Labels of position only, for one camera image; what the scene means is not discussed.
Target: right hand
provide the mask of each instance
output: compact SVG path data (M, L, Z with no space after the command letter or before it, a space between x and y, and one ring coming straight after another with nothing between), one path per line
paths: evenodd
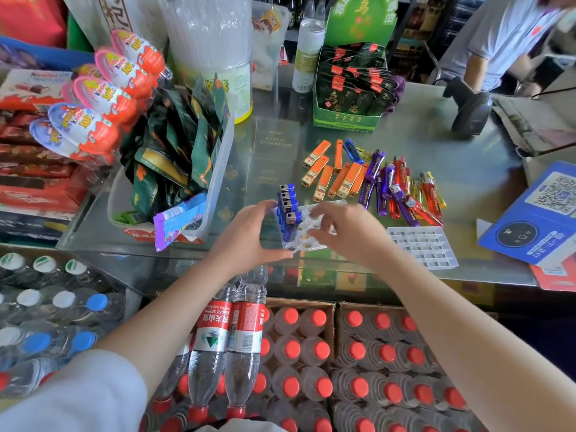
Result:
M361 204L323 202L310 212L313 218L320 215L324 215L320 229L310 229L308 234L349 261L376 271L383 253L395 248L384 226ZM330 226L335 235L329 232Z

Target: qr code sign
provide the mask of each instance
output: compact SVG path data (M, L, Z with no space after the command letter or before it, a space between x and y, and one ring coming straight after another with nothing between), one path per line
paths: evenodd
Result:
M576 178L553 172L526 198L526 203L570 215L576 209Z

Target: left hand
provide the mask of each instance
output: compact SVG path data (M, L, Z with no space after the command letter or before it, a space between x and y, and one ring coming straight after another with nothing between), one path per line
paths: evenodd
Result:
M292 258L289 250L265 249L260 244L264 216L277 204L275 200L265 200L242 208L222 232L205 260L212 261L227 279L231 279L258 265Z

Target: white bottle cap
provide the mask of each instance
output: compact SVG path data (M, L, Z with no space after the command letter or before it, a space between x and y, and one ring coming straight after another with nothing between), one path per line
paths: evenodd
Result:
M22 330L18 327L4 327L0 329L0 347L16 344L20 339Z
M22 306L34 306L40 301L40 296L38 290L24 290L18 294L16 302Z
M86 265L84 265L80 261L76 261L76 259L70 259L66 263L66 267L65 267L65 270L67 273L73 274L75 276L81 275L87 269L88 269L88 267Z
M40 256L34 261L33 268L40 273L49 273L54 271L58 263L52 256Z
M52 299L52 305L57 308L69 308L74 304L76 294L70 291L61 291Z
M11 271L24 267L24 256L18 253L7 253L0 259L0 267Z

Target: hand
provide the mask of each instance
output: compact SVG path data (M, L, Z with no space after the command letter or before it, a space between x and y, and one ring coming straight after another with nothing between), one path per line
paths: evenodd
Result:
M320 203L310 216L320 215L324 215L320 229L310 229L308 234L349 261L377 271L383 253L395 248L386 229L360 204ZM330 226L335 235L329 232Z
M265 200L243 207L222 232L205 260L212 261L218 270L227 275L227 279L231 279L258 265L292 258L289 250L264 249L260 244L262 220L277 204L275 200Z

